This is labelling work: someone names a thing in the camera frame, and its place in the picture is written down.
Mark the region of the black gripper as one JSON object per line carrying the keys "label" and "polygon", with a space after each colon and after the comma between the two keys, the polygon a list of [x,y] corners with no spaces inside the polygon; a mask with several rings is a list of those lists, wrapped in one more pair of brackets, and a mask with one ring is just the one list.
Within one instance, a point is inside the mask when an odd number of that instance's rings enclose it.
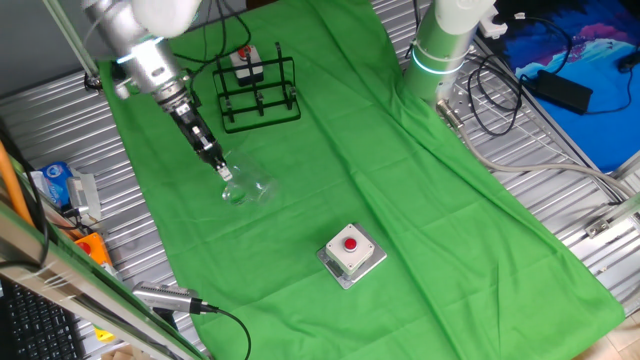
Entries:
{"label": "black gripper", "polygon": [[173,107],[170,116],[185,136],[192,149],[207,164],[211,165],[224,181],[233,179],[221,146],[191,101]]}

